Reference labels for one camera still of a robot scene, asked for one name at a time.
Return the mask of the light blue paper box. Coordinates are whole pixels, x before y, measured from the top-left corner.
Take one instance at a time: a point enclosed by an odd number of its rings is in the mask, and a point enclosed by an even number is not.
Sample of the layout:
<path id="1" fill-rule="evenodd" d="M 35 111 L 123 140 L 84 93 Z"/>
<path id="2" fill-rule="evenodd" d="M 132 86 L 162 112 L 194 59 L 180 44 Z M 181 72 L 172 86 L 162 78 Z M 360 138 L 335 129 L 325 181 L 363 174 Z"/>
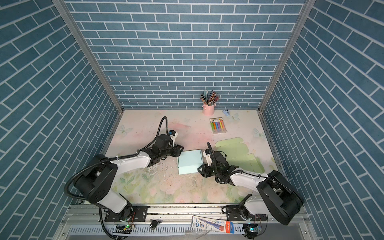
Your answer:
<path id="1" fill-rule="evenodd" d="M 197 173 L 198 168 L 203 165 L 202 150 L 191 150 L 182 152 L 178 161 L 179 175 Z"/>

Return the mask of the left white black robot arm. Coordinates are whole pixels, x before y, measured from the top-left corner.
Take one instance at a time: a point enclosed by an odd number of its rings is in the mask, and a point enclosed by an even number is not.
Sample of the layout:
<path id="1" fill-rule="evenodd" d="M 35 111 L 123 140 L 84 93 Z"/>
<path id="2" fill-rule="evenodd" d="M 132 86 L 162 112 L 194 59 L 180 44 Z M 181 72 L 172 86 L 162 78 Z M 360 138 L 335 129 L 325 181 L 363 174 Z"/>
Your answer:
<path id="1" fill-rule="evenodd" d="M 133 155 L 115 158 L 96 155 L 83 170 L 68 180 L 65 185 L 66 195 L 108 209 L 118 214 L 122 221 L 128 219 L 132 204 L 112 190 L 115 177 L 136 169 L 152 167 L 169 156 L 179 157 L 184 147 L 175 144 L 177 136 L 178 133 L 174 130 L 156 136 L 151 147 L 143 148 Z"/>

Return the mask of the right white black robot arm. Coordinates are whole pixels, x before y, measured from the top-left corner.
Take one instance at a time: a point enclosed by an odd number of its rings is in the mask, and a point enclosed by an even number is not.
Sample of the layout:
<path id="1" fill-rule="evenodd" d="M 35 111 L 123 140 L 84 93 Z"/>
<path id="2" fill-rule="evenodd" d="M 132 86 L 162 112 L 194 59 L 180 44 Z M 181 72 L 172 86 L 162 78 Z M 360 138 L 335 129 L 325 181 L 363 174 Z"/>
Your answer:
<path id="1" fill-rule="evenodd" d="M 240 186 L 258 192 L 262 202 L 247 195 L 240 203 L 240 214 L 249 219 L 257 214 L 271 214 L 280 224 L 287 226 L 304 205 L 304 200 L 288 180 L 278 171 L 258 174 L 231 166 L 223 152 L 205 150 L 207 163 L 198 168 L 204 178 L 214 177 L 218 184 Z"/>

